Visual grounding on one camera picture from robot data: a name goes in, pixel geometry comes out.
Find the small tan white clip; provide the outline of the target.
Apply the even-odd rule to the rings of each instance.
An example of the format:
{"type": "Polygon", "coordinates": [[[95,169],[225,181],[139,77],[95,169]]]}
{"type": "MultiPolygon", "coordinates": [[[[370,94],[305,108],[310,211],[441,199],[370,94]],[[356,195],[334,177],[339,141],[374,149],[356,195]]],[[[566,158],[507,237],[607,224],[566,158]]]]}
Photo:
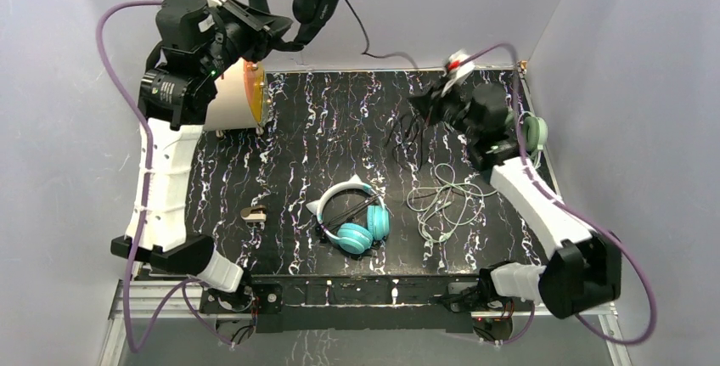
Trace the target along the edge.
{"type": "Polygon", "coordinates": [[[240,211],[240,217],[247,223],[259,223],[267,220],[267,208],[263,205],[249,206],[240,211]]]}

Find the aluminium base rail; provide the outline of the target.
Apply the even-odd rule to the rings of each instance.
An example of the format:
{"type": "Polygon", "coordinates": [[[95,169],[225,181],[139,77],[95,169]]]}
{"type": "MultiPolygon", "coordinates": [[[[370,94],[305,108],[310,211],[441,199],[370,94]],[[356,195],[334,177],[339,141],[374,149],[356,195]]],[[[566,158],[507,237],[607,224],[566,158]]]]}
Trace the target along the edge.
{"type": "Polygon", "coordinates": [[[278,276],[239,310],[178,280],[120,284],[103,365],[628,365],[613,305],[559,320],[540,304],[463,302],[471,278],[278,276]]]}

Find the cream cylindrical drum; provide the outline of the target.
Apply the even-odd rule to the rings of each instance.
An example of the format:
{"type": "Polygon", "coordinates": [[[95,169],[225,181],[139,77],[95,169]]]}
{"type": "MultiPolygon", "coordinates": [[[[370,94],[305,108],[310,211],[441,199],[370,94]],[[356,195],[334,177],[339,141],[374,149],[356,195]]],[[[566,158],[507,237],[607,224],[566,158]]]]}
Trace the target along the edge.
{"type": "Polygon", "coordinates": [[[215,84],[217,95],[208,106],[204,130],[255,129],[262,135],[272,103],[263,64],[239,61],[216,79],[215,84]]]}

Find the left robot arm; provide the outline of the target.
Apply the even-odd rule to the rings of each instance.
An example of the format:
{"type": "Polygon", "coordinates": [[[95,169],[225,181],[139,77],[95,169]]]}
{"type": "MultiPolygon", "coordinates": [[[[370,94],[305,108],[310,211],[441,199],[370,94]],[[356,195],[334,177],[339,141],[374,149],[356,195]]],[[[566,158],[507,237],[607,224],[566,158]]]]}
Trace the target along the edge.
{"type": "Polygon", "coordinates": [[[155,24],[160,41],[138,96],[127,98],[141,127],[136,199],[127,230],[111,241],[110,251],[196,279],[221,291],[230,310],[243,312],[254,298],[244,269],[210,236],[186,228],[189,173],[221,75],[240,60],[265,59],[292,22],[238,0],[163,0],[155,24]]]}

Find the teal cat-ear headphones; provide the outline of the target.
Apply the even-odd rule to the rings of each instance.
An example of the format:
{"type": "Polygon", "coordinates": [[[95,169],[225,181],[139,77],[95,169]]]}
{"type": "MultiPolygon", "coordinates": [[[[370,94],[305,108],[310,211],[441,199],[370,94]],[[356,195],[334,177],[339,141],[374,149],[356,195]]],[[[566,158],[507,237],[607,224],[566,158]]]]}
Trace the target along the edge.
{"type": "Polygon", "coordinates": [[[391,232],[390,212],[382,195],[357,174],[332,185],[318,200],[309,202],[306,208],[315,217],[321,240],[351,256],[363,256],[376,244],[387,239],[391,232]],[[334,217],[327,217],[324,214],[327,204],[335,196],[349,191],[363,194],[363,201],[334,217]]]}

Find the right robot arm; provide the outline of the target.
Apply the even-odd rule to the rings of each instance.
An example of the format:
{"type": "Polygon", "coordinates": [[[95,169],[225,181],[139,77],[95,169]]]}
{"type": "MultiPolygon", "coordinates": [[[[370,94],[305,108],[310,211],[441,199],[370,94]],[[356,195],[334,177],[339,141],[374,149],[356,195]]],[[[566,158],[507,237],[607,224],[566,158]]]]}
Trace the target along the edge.
{"type": "Polygon", "coordinates": [[[440,91],[433,85],[409,102],[427,124],[445,123],[467,138],[472,166],[526,221],[548,258],[544,265],[500,262],[481,269],[480,303],[498,310],[511,297],[521,298],[543,303],[556,318],[568,318],[617,299],[619,248],[561,209],[554,191],[521,157],[504,89],[485,84],[468,97],[458,86],[446,95],[440,91]]]}

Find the green headphones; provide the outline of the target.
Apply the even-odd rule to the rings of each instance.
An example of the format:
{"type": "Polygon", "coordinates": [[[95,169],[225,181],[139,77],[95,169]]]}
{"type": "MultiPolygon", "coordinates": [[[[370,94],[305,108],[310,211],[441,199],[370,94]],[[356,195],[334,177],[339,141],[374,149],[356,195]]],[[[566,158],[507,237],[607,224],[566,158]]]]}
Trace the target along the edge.
{"type": "MultiPolygon", "coordinates": [[[[507,109],[508,115],[504,122],[504,134],[508,137],[509,152],[507,158],[514,158],[519,155],[519,147],[516,143],[515,135],[515,113],[511,108],[507,109]]],[[[528,157],[535,158],[540,155],[548,140],[548,126],[545,120],[535,116],[530,111],[521,111],[520,130],[525,139],[526,154],[528,157]]]]}

